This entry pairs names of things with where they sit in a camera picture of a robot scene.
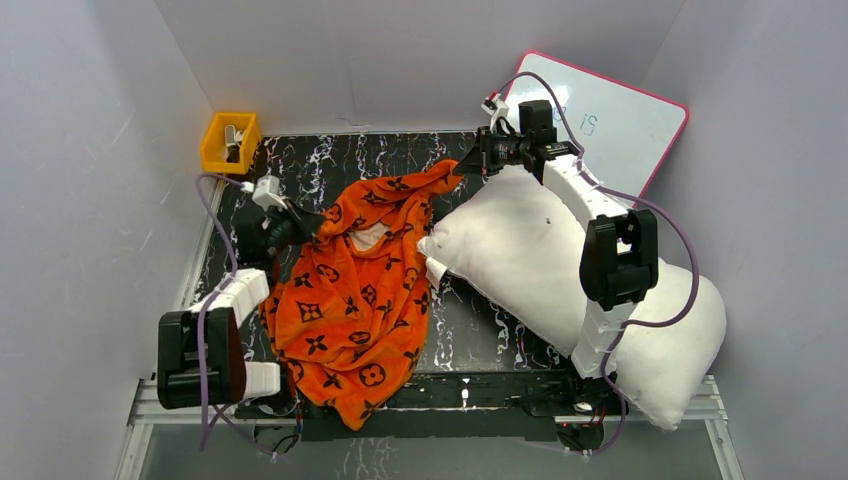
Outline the white pillow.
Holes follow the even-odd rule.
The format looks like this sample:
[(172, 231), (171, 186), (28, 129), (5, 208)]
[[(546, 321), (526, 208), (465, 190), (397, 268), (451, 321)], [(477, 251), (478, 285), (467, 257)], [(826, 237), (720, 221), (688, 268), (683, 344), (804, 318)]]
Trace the white pillow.
[[(585, 233), (569, 208), (527, 171), (507, 166), (490, 177), (417, 243), (427, 277), (466, 280), (564, 355), (578, 343), (587, 298), (579, 280)], [(700, 277), (692, 310), (660, 328), (690, 294), (689, 270), (659, 263), (659, 280), (633, 318), (611, 367), (620, 389), (649, 421), (676, 430), (702, 378), (713, 364), (727, 327), (717, 287)]]

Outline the orange patterned pillowcase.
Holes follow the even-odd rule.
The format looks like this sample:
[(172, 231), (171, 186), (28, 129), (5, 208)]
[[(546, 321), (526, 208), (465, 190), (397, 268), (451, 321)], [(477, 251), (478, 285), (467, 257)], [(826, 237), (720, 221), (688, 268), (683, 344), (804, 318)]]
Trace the orange patterned pillowcase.
[(357, 431), (412, 376), (431, 306), (425, 256), (433, 199), (457, 163), (350, 184), (290, 276), (260, 306), (273, 352), (310, 402)]

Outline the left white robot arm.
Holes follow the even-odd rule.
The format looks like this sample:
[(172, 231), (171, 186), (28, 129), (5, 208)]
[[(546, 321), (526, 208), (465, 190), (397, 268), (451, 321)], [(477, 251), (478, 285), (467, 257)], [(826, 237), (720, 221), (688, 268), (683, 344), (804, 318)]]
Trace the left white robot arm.
[(299, 207), (255, 209), (235, 218), (226, 232), (235, 239), (238, 270), (189, 309), (167, 312), (159, 320), (156, 380), (163, 408), (259, 398), (275, 416), (294, 411), (297, 387), (283, 379), (278, 363), (245, 360), (240, 327), (269, 298), (281, 252), (312, 240), (324, 221)]

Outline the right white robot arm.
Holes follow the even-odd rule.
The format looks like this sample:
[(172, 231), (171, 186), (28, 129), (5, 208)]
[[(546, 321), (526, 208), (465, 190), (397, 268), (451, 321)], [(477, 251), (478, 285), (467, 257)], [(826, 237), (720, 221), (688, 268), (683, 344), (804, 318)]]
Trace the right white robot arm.
[(603, 399), (596, 379), (608, 375), (625, 320), (658, 282), (657, 219), (603, 192), (575, 137), (559, 139), (554, 125), (559, 106), (525, 101), (518, 106), (517, 126), (509, 123), (509, 107), (499, 94), (484, 99), (482, 108), (489, 123), (477, 130), (455, 173), (479, 174), (490, 185), (510, 177), (533, 180), (570, 210), (585, 233), (578, 275), (588, 305), (571, 355), (579, 376), (564, 385), (563, 399), (571, 411), (590, 413)]

